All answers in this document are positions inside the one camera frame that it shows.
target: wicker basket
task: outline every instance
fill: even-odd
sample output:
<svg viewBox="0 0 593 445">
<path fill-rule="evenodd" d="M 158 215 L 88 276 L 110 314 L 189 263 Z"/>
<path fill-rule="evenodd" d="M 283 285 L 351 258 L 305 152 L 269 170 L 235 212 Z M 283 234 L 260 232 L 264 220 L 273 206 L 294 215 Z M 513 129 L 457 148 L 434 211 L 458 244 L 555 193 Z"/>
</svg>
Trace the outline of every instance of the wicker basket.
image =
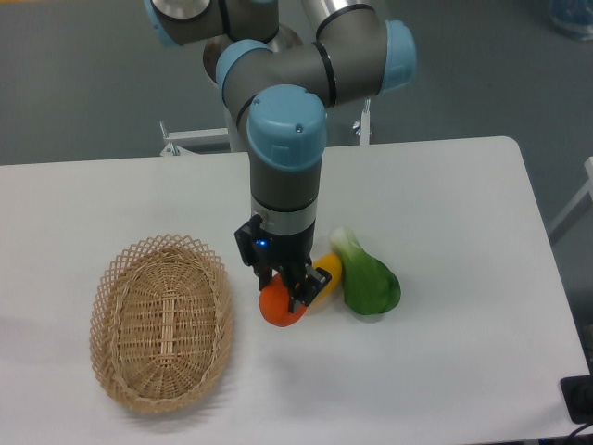
<svg viewBox="0 0 593 445">
<path fill-rule="evenodd" d="M 125 249 L 101 279 L 91 359 L 107 394 L 139 413 L 174 411 L 218 381 L 233 333 L 224 265 L 189 236 Z"/>
</svg>

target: black cable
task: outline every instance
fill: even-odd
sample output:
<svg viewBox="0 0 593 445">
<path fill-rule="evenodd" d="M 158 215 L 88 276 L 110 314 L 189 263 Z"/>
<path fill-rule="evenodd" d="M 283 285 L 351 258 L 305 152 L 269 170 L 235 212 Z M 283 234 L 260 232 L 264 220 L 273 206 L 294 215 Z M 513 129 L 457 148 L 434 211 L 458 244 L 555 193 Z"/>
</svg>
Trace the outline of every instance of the black cable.
<svg viewBox="0 0 593 445">
<path fill-rule="evenodd" d="M 593 422 L 589 423 L 589 424 L 584 424 L 580 427 L 578 427 L 575 431 L 573 431 L 570 435 L 568 435 L 566 437 L 566 439 L 563 442 L 563 445 L 570 445 L 573 442 L 574 437 L 580 433 L 581 431 L 586 430 L 587 428 L 591 428 L 593 426 Z"/>
<path fill-rule="evenodd" d="M 221 10 L 222 31 L 225 34 L 231 32 L 231 19 L 229 19 L 229 9 L 226 6 L 226 0 L 219 0 L 219 9 Z"/>
<path fill-rule="evenodd" d="M 327 85 L 330 90 L 330 103 L 328 105 L 329 107 L 333 107 L 335 105 L 335 101 L 337 100 L 337 92 L 335 87 L 335 73 L 334 67 L 332 67 L 332 60 L 330 59 L 330 55 L 327 54 L 325 46 L 319 42 L 313 42 L 313 46 L 317 48 L 319 55 L 322 57 L 323 66 L 325 67 L 325 74 L 327 76 Z"/>
<path fill-rule="evenodd" d="M 247 111 L 247 109 L 249 107 L 251 107 L 251 103 L 253 102 L 253 99 L 255 99 L 256 97 L 253 95 L 251 96 L 246 102 L 245 104 L 243 104 L 243 106 L 241 107 L 241 109 L 239 110 L 239 113 L 237 114 L 237 119 L 234 122 L 234 124 L 238 127 L 239 123 L 241 122 L 241 118 L 243 117 L 243 114 Z"/>
</svg>

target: blue object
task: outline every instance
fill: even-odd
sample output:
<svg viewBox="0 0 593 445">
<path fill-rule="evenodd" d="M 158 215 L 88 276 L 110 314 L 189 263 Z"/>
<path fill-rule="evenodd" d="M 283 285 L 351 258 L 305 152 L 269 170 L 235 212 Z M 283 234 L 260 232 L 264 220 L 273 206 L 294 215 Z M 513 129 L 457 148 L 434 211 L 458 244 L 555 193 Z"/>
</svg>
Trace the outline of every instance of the blue object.
<svg viewBox="0 0 593 445">
<path fill-rule="evenodd" d="M 160 43 L 167 47 L 171 48 L 172 46 L 179 46 L 173 39 L 171 39 L 170 35 L 167 34 L 163 26 L 158 21 L 157 13 L 152 6 L 152 2 L 150 0 L 145 0 L 145 8 L 146 14 L 148 14 L 148 18 L 150 19 L 150 23 L 152 24 L 153 29 L 157 33 L 157 37 L 160 40 Z"/>
<path fill-rule="evenodd" d="M 222 91 L 224 89 L 224 81 L 226 80 L 226 76 L 233 67 L 234 63 L 245 54 L 257 49 L 266 49 L 271 52 L 266 44 L 258 42 L 257 40 L 247 39 L 240 40 L 239 42 L 232 44 L 221 54 L 219 61 L 216 64 L 216 83 L 218 84 L 223 97 L 224 94 Z"/>
<path fill-rule="evenodd" d="M 569 37 L 593 39 L 593 0 L 550 0 L 549 17 Z"/>
<path fill-rule="evenodd" d="M 294 85 L 275 85 L 255 96 L 247 120 L 253 151 L 268 165 L 285 172 L 312 167 L 327 143 L 321 100 Z"/>
<path fill-rule="evenodd" d="M 416 44 L 410 30 L 399 20 L 385 22 L 387 59 L 381 93 L 405 85 L 416 74 Z"/>
</svg>

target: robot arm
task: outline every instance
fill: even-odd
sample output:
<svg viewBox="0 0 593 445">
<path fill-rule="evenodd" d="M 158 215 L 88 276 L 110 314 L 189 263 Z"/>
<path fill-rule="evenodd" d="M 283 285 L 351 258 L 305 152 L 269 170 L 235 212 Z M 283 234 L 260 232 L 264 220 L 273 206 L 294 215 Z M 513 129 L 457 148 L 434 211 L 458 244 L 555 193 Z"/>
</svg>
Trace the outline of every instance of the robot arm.
<svg viewBox="0 0 593 445">
<path fill-rule="evenodd" d="M 365 0 L 303 0 L 317 40 L 274 53 L 261 37 L 278 29 L 277 1 L 152 2 L 156 18 L 178 43 L 205 38 L 206 30 L 228 30 L 221 26 L 225 9 L 230 23 L 239 19 L 229 11 L 251 11 L 245 17 L 253 21 L 232 25 L 242 38 L 222 53 L 216 68 L 222 100 L 250 160 L 252 215 L 235 238 L 260 289 L 276 270 L 290 294 L 289 311 L 309 306 L 331 279 L 326 271 L 314 270 L 310 260 L 326 145 L 325 109 L 409 82 L 416 68 L 410 31 L 399 21 L 380 21 Z M 187 16 L 193 17 L 163 18 L 167 9 L 160 3 L 192 6 Z M 201 20 L 210 21 L 201 28 Z M 192 31 L 184 35 L 192 38 L 178 37 L 179 27 L 191 23 Z M 268 27 L 265 32 L 261 23 Z"/>
</svg>

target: woven basket rim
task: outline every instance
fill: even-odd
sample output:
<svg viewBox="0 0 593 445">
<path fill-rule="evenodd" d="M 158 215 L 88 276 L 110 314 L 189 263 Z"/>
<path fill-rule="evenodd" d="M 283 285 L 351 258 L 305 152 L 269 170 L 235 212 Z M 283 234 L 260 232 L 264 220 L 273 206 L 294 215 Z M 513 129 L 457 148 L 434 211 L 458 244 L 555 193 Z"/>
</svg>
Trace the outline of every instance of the woven basket rim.
<svg viewBox="0 0 593 445">
<path fill-rule="evenodd" d="M 131 388 L 121 375 L 118 346 L 120 314 L 125 299 L 132 290 L 133 280 L 142 276 L 147 268 L 162 266 L 166 263 L 163 259 L 166 260 L 169 256 L 177 257 L 176 260 L 180 262 L 192 261 L 193 266 L 199 264 L 202 267 L 211 289 L 207 299 L 211 299 L 214 308 L 213 339 L 208 365 L 199 380 L 175 397 L 152 399 Z M 173 411 L 192 401 L 197 401 L 216 383 L 228 361 L 232 332 L 233 305 L 228 274 L 221 258 L 207 244 L 189 235 L 147 238 L 124 249 L 109 264 L 109 269 L 100 280 L 91 320 L 91 352 L 95 376 L 110 397 L 134 411 L 144 413 Z M 107 357 L 100 357 L 105 352 L 110 353 Z"/>
</svg>

